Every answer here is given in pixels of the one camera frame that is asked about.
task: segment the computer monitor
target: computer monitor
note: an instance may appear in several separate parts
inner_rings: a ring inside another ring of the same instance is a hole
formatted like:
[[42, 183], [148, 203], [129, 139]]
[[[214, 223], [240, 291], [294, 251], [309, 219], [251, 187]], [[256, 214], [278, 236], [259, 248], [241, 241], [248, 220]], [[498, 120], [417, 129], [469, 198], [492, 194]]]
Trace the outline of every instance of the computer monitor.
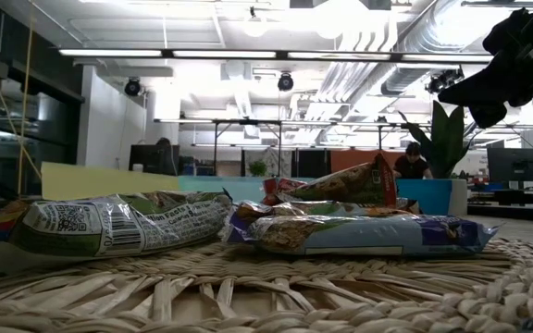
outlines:
[[491, 182], [533, 181], [533, 149], [489, 148]]
[[177, 176], [179, 153], [177, 145], [133, 144], [130, 147], [129, 170], [133, 170], [133, 165], [141, 164], [143, 172]]

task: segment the yellow panel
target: yellow panel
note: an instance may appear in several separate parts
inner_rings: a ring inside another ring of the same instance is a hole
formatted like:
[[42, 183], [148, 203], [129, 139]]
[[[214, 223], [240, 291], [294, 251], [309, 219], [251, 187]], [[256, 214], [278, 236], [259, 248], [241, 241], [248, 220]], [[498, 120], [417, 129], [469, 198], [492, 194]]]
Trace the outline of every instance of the yellow panel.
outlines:
[[75, 200], [114, 193], [177, 191], [178, 178], [142, 172], [43, 162], [43, 198]]

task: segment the black equipment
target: black equipment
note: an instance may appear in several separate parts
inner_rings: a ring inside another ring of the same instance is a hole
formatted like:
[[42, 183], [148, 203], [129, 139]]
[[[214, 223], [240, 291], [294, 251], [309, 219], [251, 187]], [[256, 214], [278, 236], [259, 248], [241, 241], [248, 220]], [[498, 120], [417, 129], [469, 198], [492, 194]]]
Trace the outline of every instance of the black equipment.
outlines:
[[177, 145], [133, 144], [130, 147], [129, 170], [143, 165], [143, 172], [178, 176], [180, 147]]
[[441, 93], [464, 78], [464, 72], [459, 69], [444, 70], [440, 74], [431, 75], [431, 81], [425, 86], [428, 93]]
[[483, 47], [494, 56], [490, 64], [440, 92], [439, 99], [468, 106], [485, 129], [505, 118], [503, 103], [518, 107], [533, 98], [533, 14], [525, 8], [516, 10], [493, 27]]
[[139, 83], [139, 78], [129, 78], [129, 82], [125, 85], [125, 94], [132, 97], [140, 96], [143, 93], [143, 88]]
[[277, 87], [282, 92], [288, 92], [293, 89], [293, 79], [291, 78], [291, 74], [282, 73], [281, 77], [279, 78], [279, 84], [277, 84]]
[[488, 148], [487, 158], [490, 182], [533, 181], [533, 149]]

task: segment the orange wall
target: orange wall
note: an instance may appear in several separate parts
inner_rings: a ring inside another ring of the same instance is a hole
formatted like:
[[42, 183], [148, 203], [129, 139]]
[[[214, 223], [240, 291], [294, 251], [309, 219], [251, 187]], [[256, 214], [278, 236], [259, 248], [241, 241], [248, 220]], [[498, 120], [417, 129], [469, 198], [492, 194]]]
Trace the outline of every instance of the orange wall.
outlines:
[[374, 157], [377, 154], [382, 153], [390, 167], [394, 168], [394, 163], [398, 157], [404, 155], [404, 153], [398, 152], [386, 152], [383, 150], [375, 151], [359, 151], [359, 150], [346, 150], [346, 151], [331, 151], [330, 152], [330, 164], [332, 172], [344, 170], [349, 167], [354, 167], [365, 162], [373, 162]]

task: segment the plant pot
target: plant pot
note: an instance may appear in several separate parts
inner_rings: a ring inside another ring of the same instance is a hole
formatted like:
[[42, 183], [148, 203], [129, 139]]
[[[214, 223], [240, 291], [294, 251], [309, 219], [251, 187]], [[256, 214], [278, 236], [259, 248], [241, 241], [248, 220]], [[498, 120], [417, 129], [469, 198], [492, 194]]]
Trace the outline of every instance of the plant pot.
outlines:
[[426, 215], [464, 216], [468, 189], [464, 179], [397, 179], [398, 196], [418, 201]]

